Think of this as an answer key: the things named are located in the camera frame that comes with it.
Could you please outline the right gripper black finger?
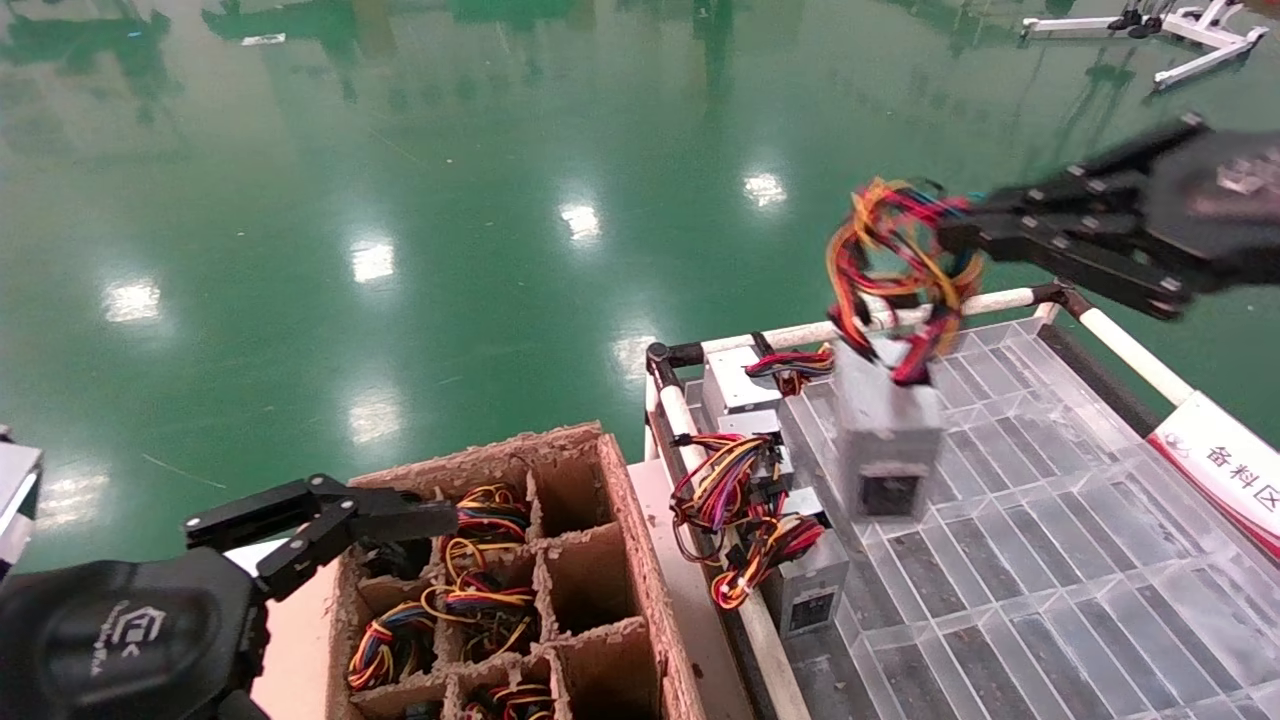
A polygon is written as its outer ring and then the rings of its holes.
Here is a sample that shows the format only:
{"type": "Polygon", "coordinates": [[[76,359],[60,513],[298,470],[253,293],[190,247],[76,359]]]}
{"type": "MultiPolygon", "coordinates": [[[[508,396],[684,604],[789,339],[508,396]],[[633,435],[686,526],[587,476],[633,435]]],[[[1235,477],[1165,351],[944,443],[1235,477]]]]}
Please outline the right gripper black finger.
{"type": "Polygon", "coordinates": [[[1148,190],[1155,164],[1208,133],[1203,117],[1187,113],[1140,131],[1133,137],[1046,176],[1037,182],[996,190],[970,205],[970,222],[1034,220],[1087,217],[1097,213],[1133,214],[1148,190]]]}
{"type": "Polygon", "coordinates": [[[1036,265],[1161,320],[1178,319],[1194,299],[1132,214],[977,213],[941,222],[938,241],[952,254],[982,251],[997,263],[1036,265]]]}

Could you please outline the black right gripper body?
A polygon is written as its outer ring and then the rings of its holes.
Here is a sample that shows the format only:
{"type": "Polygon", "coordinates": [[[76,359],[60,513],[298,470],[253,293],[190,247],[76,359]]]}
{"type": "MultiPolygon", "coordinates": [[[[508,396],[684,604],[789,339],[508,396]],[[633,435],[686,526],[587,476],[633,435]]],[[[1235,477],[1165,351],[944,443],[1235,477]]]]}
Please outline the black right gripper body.
{"type": "Polygon", "coordinates": [[[1156,159],[1143,201],[1157,258],[1196,293],[1279,283],[1279,133],[1212,131],[1156,159]]]}

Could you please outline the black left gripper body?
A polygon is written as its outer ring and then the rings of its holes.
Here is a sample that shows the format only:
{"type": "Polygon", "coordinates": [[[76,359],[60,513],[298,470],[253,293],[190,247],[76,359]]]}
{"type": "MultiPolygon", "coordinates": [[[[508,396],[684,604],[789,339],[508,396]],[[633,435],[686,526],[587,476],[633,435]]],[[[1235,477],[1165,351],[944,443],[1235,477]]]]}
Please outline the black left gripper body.
{"type": "Polygon", "coordinates": [[[5,719],[262,719],[268,612],[257,582],[212,550],[9,577],[5,719]]]}

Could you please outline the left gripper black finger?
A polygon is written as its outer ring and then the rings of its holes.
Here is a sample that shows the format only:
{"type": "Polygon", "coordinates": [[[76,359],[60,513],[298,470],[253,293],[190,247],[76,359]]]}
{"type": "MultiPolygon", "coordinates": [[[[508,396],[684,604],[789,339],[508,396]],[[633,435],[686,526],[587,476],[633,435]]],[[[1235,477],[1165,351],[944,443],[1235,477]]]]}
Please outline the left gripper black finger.
{"type": "Polygon", "coordinates": [[[306,477],[197,512],[184,525],[186,548],[237,550],[294,530],[285,548],[340,553],[360,542],[358,501],[333,477],[306,477]]]}
{"type": "Polygon", "coordinates": [[[282,547],[259,561],[259,588],[268,600],[282,601],[355,544],[451,536],[457,527],[457,509],[449,501],[411,503],[404,498],[344,498],[326,506],[282,547]]]}

